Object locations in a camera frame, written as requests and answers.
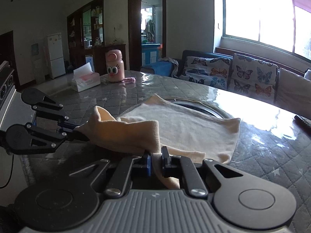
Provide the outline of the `tissue pack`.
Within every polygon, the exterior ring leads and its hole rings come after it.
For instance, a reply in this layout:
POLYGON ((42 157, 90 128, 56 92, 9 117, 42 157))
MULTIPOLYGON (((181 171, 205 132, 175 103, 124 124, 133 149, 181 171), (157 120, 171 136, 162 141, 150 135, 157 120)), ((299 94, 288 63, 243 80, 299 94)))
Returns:
POLYGON ((91 64, 88 62, 73 71, 70 86, 73 90, 82 92, 98 86, 100 83, 99 73, 94 72, 91 64))

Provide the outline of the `white plush toy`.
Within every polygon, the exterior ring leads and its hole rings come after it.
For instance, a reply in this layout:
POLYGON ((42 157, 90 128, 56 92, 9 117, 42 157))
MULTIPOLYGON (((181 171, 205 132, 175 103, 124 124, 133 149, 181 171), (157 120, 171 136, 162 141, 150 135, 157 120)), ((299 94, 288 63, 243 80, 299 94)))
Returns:
POLYGON ((311 81, 311 70, 308 69, 304 74, 304 79, 311 81))

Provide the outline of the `cream sweatshirt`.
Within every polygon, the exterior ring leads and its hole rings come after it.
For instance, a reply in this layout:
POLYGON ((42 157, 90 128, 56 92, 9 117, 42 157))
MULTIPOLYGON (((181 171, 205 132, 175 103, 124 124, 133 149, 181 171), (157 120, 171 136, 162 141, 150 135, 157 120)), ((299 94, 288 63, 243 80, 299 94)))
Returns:
POLYGON ((176 178, 161 173, 161 148, 194 163, 205 158, 228 164, 236 149, 239 118, 217 118, 179 106, 154 94, 145 102, 114 118, 95 106, 89 120, 75 128, 90 142, 119 153, 151 154, 155 175, 169 189, 178 189, 176 178))

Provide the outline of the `blue chair with cloth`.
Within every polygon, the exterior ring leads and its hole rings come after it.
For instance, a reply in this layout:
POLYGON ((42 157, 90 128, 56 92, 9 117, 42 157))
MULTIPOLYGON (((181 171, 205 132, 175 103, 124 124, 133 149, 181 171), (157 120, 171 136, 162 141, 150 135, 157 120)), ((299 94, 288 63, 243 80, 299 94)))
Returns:
POLYGON ((140 68, 140 72, 155 74, 166 77, 174 77, 179 69, 179 62, 176 59, 165 57, 157 62, 146 64, 140 68))

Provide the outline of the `black remote control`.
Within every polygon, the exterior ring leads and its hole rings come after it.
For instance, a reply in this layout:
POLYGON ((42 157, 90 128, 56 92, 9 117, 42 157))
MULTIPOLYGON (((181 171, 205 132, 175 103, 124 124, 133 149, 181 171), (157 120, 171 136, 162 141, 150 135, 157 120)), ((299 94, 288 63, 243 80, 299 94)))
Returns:
POLYGON ((299 115, 295 115, 294 119, 301 127, 305 128, 305 129, 311 129, 311 122, 309 119, 304 118, 304 117, 299 116, 299 115))

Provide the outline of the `dark wooden display cabinet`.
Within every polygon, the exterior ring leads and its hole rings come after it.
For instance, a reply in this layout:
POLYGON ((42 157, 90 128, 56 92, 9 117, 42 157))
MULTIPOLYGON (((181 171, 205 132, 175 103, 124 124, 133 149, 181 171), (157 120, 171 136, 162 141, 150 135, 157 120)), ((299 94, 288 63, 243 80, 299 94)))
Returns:
POLYGON ((110 50, 120 50, 126 61, 125 43, 117 39, 105 43, 104 0, 93 0, 67 17, 67 41, 74 69, 89 62, 95 72, 106 74, 105 54, 110 50))

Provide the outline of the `plain beige cushion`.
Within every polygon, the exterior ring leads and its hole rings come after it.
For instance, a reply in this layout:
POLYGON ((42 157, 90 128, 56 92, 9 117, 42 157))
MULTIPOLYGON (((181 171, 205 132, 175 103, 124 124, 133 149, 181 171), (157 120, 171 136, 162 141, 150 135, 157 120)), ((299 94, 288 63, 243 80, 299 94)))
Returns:
POLYGON ((310 116, 310 80, 280 68, 276 105, 304 117, 310 116))

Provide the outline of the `dark blue sofa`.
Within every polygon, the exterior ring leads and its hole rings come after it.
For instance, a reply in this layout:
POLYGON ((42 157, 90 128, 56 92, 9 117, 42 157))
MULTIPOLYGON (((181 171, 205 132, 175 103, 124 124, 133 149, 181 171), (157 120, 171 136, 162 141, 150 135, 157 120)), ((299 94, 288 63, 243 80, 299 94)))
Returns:
MULTIPOLYGON (((228 58, 231 60, 231 68, 230 68, 230 73, 229 73, 229 78, 228 78, 228 84, 229 84, 229 81, 230 81, 230 77, 231 77, 231 74, 232 74, 232 60, 233 60, 233 56, 226 56, 226 55, 217 55, 217 54, 214 54, 214 53, 204 53, 204 52, 198 52, 198 51, 193 51, 193 50, 184 50, 183 54, 182 54, 182 60, 179 64, 179 70, 177 72, 177 78, 178 76, 181 74, 181 71, 182 69, 184 68, 184 64, 185 64, 185 61, 186 61, 186 58, 187 56, 195 56, 195 57, 205 57, 205 58, 217 58, 217 57, 224 57, 224 58, 228 58)), ((278 79, 279 79, 279 70, 280 68, 282 67, 279 67, 278 66, 278 76, 277 76, 277 84, 276 84, 276 95, 277 95, 277 86, 278 86, 278 79)))

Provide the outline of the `black round induction plate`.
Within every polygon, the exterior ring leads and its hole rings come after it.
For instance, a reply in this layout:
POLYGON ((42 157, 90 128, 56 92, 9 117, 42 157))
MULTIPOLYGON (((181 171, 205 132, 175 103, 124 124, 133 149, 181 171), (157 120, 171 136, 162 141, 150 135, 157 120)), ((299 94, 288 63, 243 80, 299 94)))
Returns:
POLYGON ((193 101, 188 101, 188 100, 184 100, 184 99, 175 99, 172 101, 172 103, 191 109, 191 110, 196 110, 198 112, 201 112, 203 114, 209 115, 209 116, 213 116, 219 119, 225 119, 228 118, 228 115, 220 112, 219 110, 215 110, 214 108, 207 106, 205 104, 202 104, 200 102, 193 102, 193 101))

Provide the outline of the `window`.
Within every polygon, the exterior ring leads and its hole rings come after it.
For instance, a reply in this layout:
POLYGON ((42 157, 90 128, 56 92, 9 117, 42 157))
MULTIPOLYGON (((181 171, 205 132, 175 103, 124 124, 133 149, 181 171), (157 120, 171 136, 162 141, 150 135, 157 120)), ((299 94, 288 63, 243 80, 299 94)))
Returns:
POLYGON ((310 59, 310 0, 224 0, 224 35, 310 59))

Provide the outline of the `white refrigerator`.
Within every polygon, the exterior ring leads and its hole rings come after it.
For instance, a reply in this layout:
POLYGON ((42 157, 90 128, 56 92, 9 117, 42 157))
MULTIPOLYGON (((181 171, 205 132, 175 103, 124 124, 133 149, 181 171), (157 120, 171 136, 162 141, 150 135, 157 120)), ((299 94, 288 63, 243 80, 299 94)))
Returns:
POLYGON ((47 37, 48 69, 51 79, 65 74, 62 34, 56 33, 47 37))

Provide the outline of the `middle butterfly cushion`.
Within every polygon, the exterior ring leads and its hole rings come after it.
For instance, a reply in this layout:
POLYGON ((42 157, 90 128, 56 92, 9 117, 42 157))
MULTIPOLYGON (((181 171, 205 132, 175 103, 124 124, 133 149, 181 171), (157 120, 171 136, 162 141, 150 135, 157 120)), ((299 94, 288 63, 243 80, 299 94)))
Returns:
POLYGON ((241 54, 234 54, 228 91, 273 104, 278 66, 241 54))

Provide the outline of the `left butterfly cushion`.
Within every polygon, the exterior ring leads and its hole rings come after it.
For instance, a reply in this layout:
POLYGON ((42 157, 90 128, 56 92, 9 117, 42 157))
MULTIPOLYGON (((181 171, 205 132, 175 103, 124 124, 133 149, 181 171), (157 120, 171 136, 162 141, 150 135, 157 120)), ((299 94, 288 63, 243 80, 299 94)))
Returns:
POLYGON ((224 57, 187 56, 179 79, 226 90, 231 60, 224 57))

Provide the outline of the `pink cartoon water bottle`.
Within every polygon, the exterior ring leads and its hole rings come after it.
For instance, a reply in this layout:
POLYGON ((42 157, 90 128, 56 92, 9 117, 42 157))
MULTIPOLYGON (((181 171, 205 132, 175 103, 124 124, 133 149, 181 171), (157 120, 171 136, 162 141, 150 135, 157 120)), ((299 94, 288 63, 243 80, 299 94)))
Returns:
POLYGON ((109 82, 117 83, 125 78, 124 62, 120 50, 110 50, 106 53, 106 67, 109 82))

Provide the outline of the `butterfly cushion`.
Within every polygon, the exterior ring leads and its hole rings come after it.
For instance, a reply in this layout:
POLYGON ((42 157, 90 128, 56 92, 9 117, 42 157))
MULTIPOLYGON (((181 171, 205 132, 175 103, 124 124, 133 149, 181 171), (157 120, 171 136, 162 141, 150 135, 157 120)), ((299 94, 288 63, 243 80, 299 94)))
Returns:
POLYGON ((228 91, 273 104, 278 66, 241 54, 234 54, 228 91))
POLYGON ((179 79, 226 90, 231 60, 224 57, 187 56, 179 79))

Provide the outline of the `dark wooden door frame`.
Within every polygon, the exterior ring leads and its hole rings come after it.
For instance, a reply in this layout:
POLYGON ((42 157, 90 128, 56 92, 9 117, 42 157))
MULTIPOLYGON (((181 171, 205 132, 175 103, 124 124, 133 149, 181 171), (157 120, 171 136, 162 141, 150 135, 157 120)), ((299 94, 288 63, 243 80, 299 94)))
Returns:
MULTIPOLYGON (((128 48, 130 70, 139 71, 142 66, 140 36, 141 0, 128 0, 128 48)), ((162 0, 162 55, 167 54, 167 0, 162 0)))

